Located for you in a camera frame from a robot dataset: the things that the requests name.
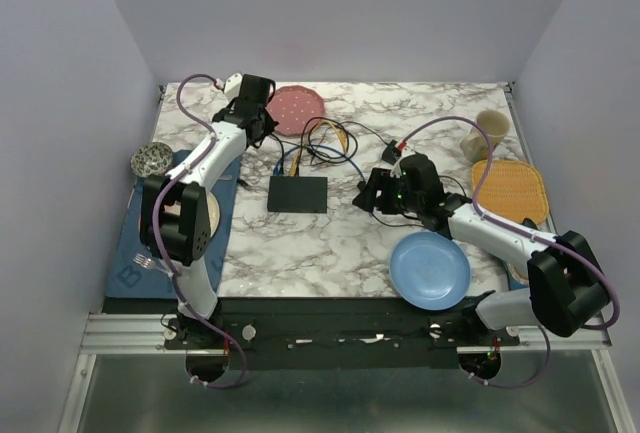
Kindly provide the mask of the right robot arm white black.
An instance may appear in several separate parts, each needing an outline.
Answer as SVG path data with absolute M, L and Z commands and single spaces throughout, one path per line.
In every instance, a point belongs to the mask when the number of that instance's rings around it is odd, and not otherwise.
M 483 344 L 508 326 L 540 325 L 569 337 L 617 302 L 582 235 L 554 235 L 489 213 L 446 191 L 423 154 L 404 157 L 392 169 L 373 169 L 352 203 L 367 213 L 412 213 L 427 230 L 472 244 L 526 274 L 528 287 L 490 293 L 461 318 L 461 335 L 471 344 Z

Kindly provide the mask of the black network switch box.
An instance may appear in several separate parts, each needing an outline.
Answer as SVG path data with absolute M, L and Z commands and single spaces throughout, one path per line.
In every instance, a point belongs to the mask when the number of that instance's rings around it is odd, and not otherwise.
M 272 176 L 267 211 L 277 213 L 326 213 L 326 177 Z

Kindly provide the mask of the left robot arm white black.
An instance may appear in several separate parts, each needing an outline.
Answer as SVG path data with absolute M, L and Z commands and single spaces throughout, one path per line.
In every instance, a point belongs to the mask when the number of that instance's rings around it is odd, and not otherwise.
M 139 235 L 152 255 L 169 271 L 178 311 L 192 318 L 187 335 L 201 348 L 214 346 L 222 333 L 212 317 L 218 302 L 209 280 L 205 251 L 215 235 L 213 214 L 220 210 L 211 189 L 227 167 L 250 148 L 259 148 L 277 122 L 267 106 L 276 83 L 250 74 L 235 74 L 220 87 L 227 104 L 210 120 L 190 113 L 182 102 L 187 83 L 195 79 L 215 82 L 208 74 L 193 74 L 176 91 L 179 110 L 206 130 L 189 156 L 163 175 L 149 176 L 143 186 Z

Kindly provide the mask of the black power adapter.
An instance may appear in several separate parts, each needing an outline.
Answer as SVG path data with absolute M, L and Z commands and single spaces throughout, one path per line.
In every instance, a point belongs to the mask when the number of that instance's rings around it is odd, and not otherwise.
M 395 164 L 402 156 L 402 151 L 398 147 L 396 140 L 391 140 L 386 144 L 385 149 L 382 152 L 381 160 L 387 164 Z

